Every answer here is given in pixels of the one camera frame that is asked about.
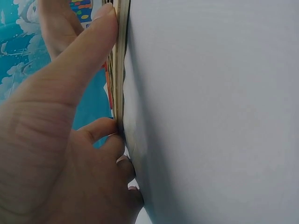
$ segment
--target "colorful book cover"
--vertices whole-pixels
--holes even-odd
[[[69,0],[69,4],[79,18],[82,26],[87,28],[92,22],[93,0]]]

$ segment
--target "skin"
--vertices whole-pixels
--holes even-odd
[[[0,223],[134,223],[143,199],[128,189],[135,172],[116,123],[100,118],[71,129],[88,82],[114,45],[115,11],[106,5],[85,31],[66,0],[40,0],[39,13],[52,63],[0,106]]]

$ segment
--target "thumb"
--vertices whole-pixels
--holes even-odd
[[[89,81],[111,52],[117,30],[112,4],[102,6],[90,27],[52,63],[28,78],[12,98],[55,102],[75,108]]]

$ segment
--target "stack of books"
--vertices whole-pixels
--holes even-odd
[[[115,8],[119,25],[116,44],[105,64],[109,101],[119,133],[123,133],[123,82],[125,78],[124,60],[127,44],[127,26],[130,0],[102,0],[102,4],[111,2]]]

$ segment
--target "white page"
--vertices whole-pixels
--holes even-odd
[[[131,3],[124,125],[157,224],[299,223],[299,2]]]

